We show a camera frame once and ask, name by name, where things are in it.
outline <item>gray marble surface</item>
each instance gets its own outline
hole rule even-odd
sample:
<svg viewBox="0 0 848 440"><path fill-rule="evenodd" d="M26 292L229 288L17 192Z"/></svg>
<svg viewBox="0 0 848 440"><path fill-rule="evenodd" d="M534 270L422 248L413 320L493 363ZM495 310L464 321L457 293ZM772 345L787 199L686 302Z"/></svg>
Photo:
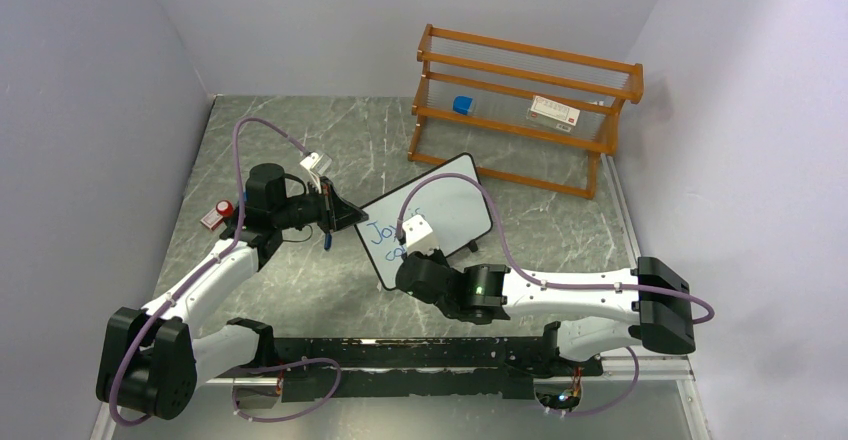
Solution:
<svg viewBox="0 0 848 440"><path fill-rule="evenodd" d="M231 133L244 116L265 118L307 148L327 152L334 163L327 173L340 195L361 205L432 168L410 163L406 153L415 118L407 98L218 97L185 191L156 295L165 292L203 258L217 239L200 218L221 199L236 197ZM468 151L478 165L580 184L585 154L567 148L431 120L420 151L450 158ZM299 152L270 129L247 125L239 140L242 172L274 162L303 177ZM599 176L594 200L483 178L505 223L507 240L524 267L541 271L591 272L628 266L613 196ZM284 238L305 238L287 231ZM455 267L504 263L496 233L451 258ZM353 228L333 236L285 243L265 268L242 284L203 325L212 333L233 317L274 327L277 336L416 337L538 335L552 320L523 317L474 326L444 318L430 305L400 292L384 291Z"/></svg>

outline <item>blue cube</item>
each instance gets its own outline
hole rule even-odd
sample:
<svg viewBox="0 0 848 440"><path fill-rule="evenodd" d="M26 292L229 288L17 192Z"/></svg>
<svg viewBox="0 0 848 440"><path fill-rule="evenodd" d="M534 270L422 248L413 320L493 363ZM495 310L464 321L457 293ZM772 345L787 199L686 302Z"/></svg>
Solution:
<svg viewBox="0 0 848 440"><path fill-rule="evenodd" d="M471 115L474 110L474 99L462 95L453 99L453 111L462 115Z"/></svg>

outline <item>white wall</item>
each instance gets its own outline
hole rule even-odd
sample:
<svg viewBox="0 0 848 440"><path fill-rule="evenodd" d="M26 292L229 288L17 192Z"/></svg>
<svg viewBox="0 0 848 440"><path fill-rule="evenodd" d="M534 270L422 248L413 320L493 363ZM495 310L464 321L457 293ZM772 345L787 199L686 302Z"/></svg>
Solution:
<svg viewBox="0 0 848 440"><path fill-rule="evenodd" d="M88 438L209 101L155 0L0 1L0 438Z"/></svg>
<svg viewBox="0 0 848 440"><path fill-rule="evenodd" d="M713 302L715 438L848 435L848 0L659 0L618 165L643 253Z"/></svg>
<svg viewBox="0 0 848 440"><path fill-rule="evenodd" d="M412 96L427 23L623 59L656 0L160 0L209 91Z"/></svg>

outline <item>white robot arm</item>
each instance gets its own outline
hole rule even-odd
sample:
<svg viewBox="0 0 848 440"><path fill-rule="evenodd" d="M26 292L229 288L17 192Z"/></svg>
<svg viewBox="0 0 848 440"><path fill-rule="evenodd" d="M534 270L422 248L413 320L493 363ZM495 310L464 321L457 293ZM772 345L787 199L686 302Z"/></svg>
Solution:
<svg viewBox="0 0 848 440"><path fill-rule="evenodd" d="M688 294L689 285L656 258L642 257L632 270L520 272L533 279L529 281L505 265L475 265L463 272L450 268L435 233L420 215L403 222L402 228L407 253L398 270L398 288L434 304L448 318L487 324L535 314L586 317L565 322L557 331L559 355L574 362L638 344L674 355L695 350L689 301L638 291L662 288ZM599 284L614 289L599 289ZM555 288L562 285L569 288Z"/></svg>
<svg viewBox="0 0 848 440"><path fill-rule="evenodd" d="M250 170L239 241L233 244L238 222L232 217L212 251L181 281L141 309L124 307L109 319L97 376L98 399L109 401L121 363L148 322L154 323L140 348L131 354L117 405L174 418L197 387L227 370L276 365L273 331L268 325L233 319L212 335L196 337L209 314L276 252L284 230L315 223L329 240L332 232L367 220L361 209L339 197L332 182L321 176L326 163L317 153L307 155L301 163L317 184L305 184L275 164ZM304 192L288 196L286 180L298 181ZM153 312L163 313L154 321Z"/></svg>

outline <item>whiteboard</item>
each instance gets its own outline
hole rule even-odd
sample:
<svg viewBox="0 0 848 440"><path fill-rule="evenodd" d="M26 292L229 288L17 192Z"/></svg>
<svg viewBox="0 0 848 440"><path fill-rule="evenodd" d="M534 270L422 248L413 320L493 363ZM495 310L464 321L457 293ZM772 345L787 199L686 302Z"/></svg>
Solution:
<svg viewBox="0 0 848 440"><path fill-rule="evenodd" d="M463 153L362 206L368 220L356 225L356 233L387 290L395 289L395 275L403 263L401 255L406 252L395 238L403 201L422 180L448 172L479 181L474 159L471 154ZM483 195L459 178L442 178L419 190L409 203L404 220L419 214L436 232L445 255L455 253L492 229L492 215Z"/></svg>

